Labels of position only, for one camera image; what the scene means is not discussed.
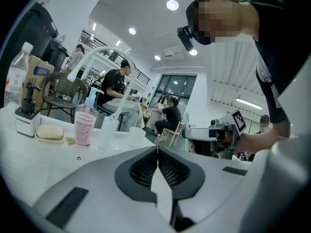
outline cardboard box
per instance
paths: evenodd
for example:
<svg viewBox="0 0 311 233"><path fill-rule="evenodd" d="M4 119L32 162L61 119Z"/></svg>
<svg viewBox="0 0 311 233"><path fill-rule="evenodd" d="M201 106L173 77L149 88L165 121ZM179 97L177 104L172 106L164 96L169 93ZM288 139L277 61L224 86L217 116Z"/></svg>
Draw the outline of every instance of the cardboard box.
<svg viewBox="0 0 311 233"><path fill-rule="evenodd" d="M43 81L46 76L54 72L54 67L48 62L43 61L35 56L29 55L29 68L26 75L25 83L31 83L41 89L43 89ZM49 94L50 84L45 89L44 96ZM22 96L23 99L26 97L27 91L26 86L23 86ZM34 90L33 100L35 101L35 107L40 108L42 103L42 91ZM46 115L48 110L41 111L42 115Z"/></svg>

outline plastic cup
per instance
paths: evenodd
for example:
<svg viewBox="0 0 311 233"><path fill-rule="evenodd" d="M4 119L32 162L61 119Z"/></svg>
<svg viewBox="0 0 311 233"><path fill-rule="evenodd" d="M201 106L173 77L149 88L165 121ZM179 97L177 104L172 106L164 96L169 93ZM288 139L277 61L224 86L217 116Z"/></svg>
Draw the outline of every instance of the plastic cup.
<svg viewBox="0 0 311 233"><path fill-rule="evenodd" d="M138 127L131 127L130 133L128 134L128 144L132 147L140 147L146 132Z"/></svg>

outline window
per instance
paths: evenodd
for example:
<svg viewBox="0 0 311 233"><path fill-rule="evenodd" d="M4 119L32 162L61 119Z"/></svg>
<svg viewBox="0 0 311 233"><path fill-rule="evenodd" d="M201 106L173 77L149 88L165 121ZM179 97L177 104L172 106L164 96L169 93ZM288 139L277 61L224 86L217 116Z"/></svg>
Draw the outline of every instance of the window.
<svg viewBox="0 0 311 233"><path fill-rule="evenodd" d="M196 80L196 77L188 77L187 78L187 80L184 83L183 94L191 95L191 92L192 92L193 87L194 87L195 80Z"/></svg>
<svg viewBox="0 0 311 233"><path fill-rule="evenodd" d="M187 77L185 76L171 76L169 84L165 90L171 94L182 94L186 78Z"/></svg>
<svg viewBox="0 0 311 233"><path fill-rule="evenodd" d="M157 87L158 90L162 90L164 91L166 85L167 85L167 82L169 81L170 79L170 76L162 76L162 79L159 83L159 86Z"/></svg>
<svg viewBox="0 0 311 233"><path fill-rule="evenodd" d="M135 94L137 94L137 92L138 92L137 90L133 90L133 89L132 89L132 90L130 91L130 95L135 95Z"/></svg>
<svg viewBox="0 0 311 233"><path fill-rule="evenodd" d="M174 97L178 99L179 103L177 108L179 109L181 116L183 116L189 102L195 80L195 76L162 76L149 107L155 108L161 95L165 94L167 97Z"/></svg>

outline soap bar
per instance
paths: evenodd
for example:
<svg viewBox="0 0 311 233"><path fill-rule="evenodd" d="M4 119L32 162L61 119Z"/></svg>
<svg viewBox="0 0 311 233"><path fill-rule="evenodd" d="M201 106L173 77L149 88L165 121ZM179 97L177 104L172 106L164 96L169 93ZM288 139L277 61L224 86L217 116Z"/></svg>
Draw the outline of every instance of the soap bar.
<svg viewBox="0 0 311 233"><path fill-rule="evenodd" d="M60 140L64 137L64 130L58 126L41 125L36 132L37 137L48 140Z"/></svg>

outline floor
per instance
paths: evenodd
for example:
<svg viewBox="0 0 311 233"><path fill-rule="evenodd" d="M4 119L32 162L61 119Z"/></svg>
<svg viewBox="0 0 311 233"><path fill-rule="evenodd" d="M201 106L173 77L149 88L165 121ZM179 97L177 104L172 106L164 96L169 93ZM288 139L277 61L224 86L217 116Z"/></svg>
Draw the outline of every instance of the floor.
<svg viewBox="0 0 311 233"><path fill-rule="evenodd" d="M78 94L76 94L76 95L74 96L73 102L75 102L75 103L78 102ZM97 129L100 129L100 128L101 128L102 123L103 123L103 119L104 119L105 116L106 116L105 113L100 113L100 114L98 115L97 120L96 120L96 123L95 123L95 128L97 128ZM64 122L71 123L70 116L67 115L65 112L63 112L62 110L51 110L49 117L55 118L55 119L58 119L58 120L61 120L61 121L64 121ZM153 134L153 132L152 132L150 129L148 129L148 128L146 128L145 131L146 131L146 138L147 138L149 141L151 141L152 143L154 143L155 140L156 140L156 135ZM184 150L184 149L185 149L185 147L184 147L185 139L182 138L181 136L179 136L179 138L178 138L178 140L177 140L175 146L174 146L174 142L175 142L175 139L174 139L173 143L172 143L171 146L169 147L169 144L170 144L170 142L171 142L172 136L173 136L173 135L170 134L170 135L168 136L168 138L166 139L166 141L161 141L158 145L159 145L159 146L163 146L163 147L165 147L165 148L167 148L167 149L169 149L169 150L175 150L175 151Z"/></svg>

